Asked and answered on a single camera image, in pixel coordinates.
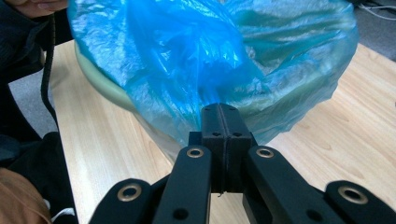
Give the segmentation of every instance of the floor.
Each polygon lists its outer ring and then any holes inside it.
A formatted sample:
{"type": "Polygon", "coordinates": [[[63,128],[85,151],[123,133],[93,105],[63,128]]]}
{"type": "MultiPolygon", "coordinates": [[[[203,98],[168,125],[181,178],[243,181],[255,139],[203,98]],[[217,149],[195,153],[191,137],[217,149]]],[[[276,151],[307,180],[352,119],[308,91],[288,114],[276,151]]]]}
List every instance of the floor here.
{"type": "MultiPolygon", "coordinates": [[[[396,7],[395,0],[375,1],[383,6],[396,7]]],[[[375,13],[382,17],[396,19],[396,10],[388,12],[376,9],[375,13]]],[[[361,37],[360,42],[396,62],[396,21],[380,19],[359,7],[355,7],[355,14],[361,37]]],[[[11,83],[10,88],[24,116],[39,135],[43,136],[57,129],[50,113],[41,102],[41,77],[41,72],[33,74],[11,83]]]]}

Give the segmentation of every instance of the hand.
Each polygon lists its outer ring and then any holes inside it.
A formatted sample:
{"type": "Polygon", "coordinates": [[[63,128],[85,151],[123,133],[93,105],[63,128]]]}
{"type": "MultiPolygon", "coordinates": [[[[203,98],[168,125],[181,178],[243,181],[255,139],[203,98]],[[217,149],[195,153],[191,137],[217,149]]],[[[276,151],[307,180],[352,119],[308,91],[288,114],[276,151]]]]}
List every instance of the hand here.
{"type": "Polygon", "coordinates": [[[24,16],[33,19],[67,8],[67,0],[5,0],[24,16]]]}

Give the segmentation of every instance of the plastic bag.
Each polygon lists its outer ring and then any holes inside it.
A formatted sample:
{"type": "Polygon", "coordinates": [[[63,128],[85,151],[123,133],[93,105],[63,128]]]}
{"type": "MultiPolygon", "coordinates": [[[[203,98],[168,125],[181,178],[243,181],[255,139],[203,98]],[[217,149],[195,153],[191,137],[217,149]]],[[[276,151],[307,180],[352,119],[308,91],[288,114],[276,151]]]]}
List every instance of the plastic bag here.
{"type": "Polygon", "coordinates": [[[82,54],[181,147],[212,103],[237,107],[259,144],[288,131],[358,43],[343,0],[77,0],[68,14],[82,54]]]}

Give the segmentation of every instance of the black cable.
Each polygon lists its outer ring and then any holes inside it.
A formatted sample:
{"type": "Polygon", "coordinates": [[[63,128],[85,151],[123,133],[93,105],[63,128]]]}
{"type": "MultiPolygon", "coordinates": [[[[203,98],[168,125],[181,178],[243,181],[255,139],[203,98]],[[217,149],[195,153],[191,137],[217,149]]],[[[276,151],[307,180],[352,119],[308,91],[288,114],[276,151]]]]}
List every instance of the black cable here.
{"type": "Polygon", "coordinates": [[[52,118],[58,127],[56,113],[52,107],[52,104],[50,103],[49,98],[50,71],[52,68],[53,51],[55,49],[55,16],[53,14],[49,16],[49,32],[51,43],[47,49],[46,62],[44,63],[43,69],[43,78],[41,79],[41,100],[43,101],[44,106],[48,109],[49,113],[52,115],[52,118]]]}

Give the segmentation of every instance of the table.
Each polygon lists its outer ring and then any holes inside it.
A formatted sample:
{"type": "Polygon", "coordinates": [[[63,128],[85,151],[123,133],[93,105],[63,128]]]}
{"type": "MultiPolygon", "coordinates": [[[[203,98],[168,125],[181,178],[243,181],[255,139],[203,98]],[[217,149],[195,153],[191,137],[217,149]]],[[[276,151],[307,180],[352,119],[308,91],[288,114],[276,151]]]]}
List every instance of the table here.
{"type": "MultiPolygon", "coordinates": [[[[88,223],[117,182],[150,184],[169,162],[134,116],[102,97],[82,75],[68,42],[55,50],[50,80],[78,220],[88,223]]],[[[345,179],[396,209],[396,63],[359,45],[331,100],[310,110],[268,146],[318,189],[345,179]]],[[[248,223],[242,196],[212,195],[211,223],[248,223]]]]}

